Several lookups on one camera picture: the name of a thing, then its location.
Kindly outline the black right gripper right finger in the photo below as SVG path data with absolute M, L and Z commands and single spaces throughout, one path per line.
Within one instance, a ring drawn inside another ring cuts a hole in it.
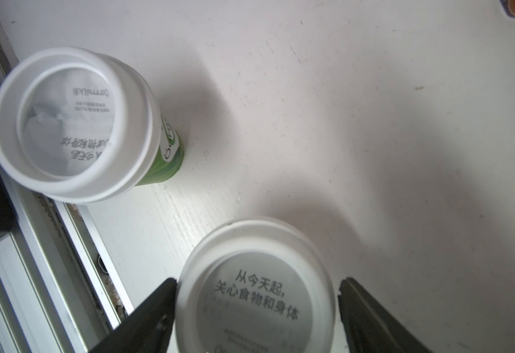
M 356 279 L 342 280 L 339 291 L 341 323 L 351 352 L 431 353 Z

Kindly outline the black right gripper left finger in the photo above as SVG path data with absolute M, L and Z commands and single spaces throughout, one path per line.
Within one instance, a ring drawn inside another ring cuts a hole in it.
M 108 337 L 91 351 L 166 352 L 175 321 L 178 281 L 166 279 Z

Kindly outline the white-lid yogurt cup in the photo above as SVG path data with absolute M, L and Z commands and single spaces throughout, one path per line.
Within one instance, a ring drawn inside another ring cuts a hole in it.
M 179 278 L 179 352 L 329 352 L 334 326 L 335 294 L 320 254 L 277 219 L 216 228 Z
M 86 49 L 39 51 L 0 85 L 0 165 L 54 200 L 94 204 L 167 181 L 184 145 L 146 79 Z

